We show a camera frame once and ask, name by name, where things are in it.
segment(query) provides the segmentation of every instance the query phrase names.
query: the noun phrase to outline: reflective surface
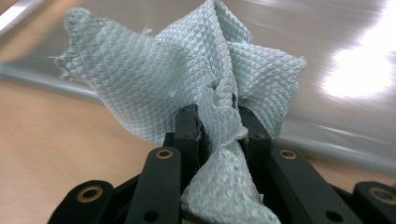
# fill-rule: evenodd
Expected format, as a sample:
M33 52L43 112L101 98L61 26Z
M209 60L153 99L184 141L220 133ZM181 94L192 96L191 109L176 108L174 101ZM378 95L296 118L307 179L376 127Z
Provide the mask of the reflective surface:
M134 31L156 35L203 1L85 1L81 5ZM311 157L396 175L396 1L224 1L255 44L305 56L300 91L276 144ZM60 23L28 56L0 67L0 76L96 99L61 81L48 56L67 49Z
M20 0L0 15L0 36L26 18L44 0Z

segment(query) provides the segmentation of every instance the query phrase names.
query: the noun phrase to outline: black bracket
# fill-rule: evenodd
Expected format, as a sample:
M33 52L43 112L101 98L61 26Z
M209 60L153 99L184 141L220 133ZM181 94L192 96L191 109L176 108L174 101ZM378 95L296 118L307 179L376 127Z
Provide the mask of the black bracket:
M181 223L179 198L208 158L197 105L179 110L174 133L153 149L142 174L113 187L72 189L49 220L71 223ZM239 141L263 202L282 223L396 224L396 189L362 182L353 194L328 184L298 150L277 149L254 113L239 107L248 137Z

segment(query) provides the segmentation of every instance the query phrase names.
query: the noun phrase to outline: table surface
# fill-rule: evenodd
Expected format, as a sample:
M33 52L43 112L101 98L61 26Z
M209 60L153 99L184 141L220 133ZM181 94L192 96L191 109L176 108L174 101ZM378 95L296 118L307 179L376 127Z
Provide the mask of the table surface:
M46 2L0 39L0 61L32 50L77 2ZM45 223L74 186L100 179L116 187L140 173L156 147L122 129L103 105L4 80L0 126L0 223ZM310 161L328 182L348 191L364 180L396 182L394 176Z

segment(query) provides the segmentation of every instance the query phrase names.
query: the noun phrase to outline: textured paper towel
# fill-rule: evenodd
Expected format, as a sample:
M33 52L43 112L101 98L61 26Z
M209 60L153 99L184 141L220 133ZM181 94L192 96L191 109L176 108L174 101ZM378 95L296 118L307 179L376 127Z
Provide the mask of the textured paper towel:
M276 137L304 60L252 45L220 1L208 0L155 38L72 8L70 48L56 59L63 77L91 85L129 132L160 144L177 111L193 103L211 156L182 195L185 214L210 223L278 223L260 201L243 152L237 105Z

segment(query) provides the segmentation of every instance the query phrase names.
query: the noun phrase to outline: paper towel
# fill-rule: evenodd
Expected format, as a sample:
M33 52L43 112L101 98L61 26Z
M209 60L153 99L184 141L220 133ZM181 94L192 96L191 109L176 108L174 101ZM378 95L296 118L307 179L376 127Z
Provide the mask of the paper towel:
M155 38L88 10L65 19L63 77L91 85L129 132L160 144L177 111L198 104L211 156L182 195L186 217L209 223L278 223L260 201L243 152L238 103L276 137L304 60L252 45L247 28L220 1L207 0Z

